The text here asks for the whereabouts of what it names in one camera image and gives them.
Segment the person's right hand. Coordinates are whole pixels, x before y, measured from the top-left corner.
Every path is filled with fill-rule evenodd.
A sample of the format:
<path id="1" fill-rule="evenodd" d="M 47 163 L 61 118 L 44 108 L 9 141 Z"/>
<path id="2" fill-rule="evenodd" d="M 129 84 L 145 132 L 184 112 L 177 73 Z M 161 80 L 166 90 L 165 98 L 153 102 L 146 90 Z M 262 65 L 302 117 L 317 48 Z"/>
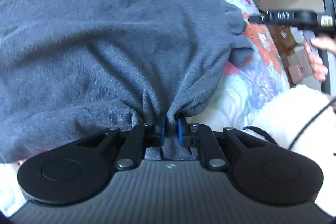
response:
<path id="1" fill-rule="evenodd" d="M 335 40 L 328 38 L 327 36 L 311 38 L 311 45 L 318 48 L 319 50 L 327 50 L 329 52 L 335 53 Z M 311 50 L 308 42 L 304 42 L 304 49 L 307 53 L 309 64 L 313 71 L 313 76 L 318 81 L 326 81 L 326 76 L 329 71 L 325 65 L 323 65 L 322 59 L 319 55 L 316 55 Z"/>

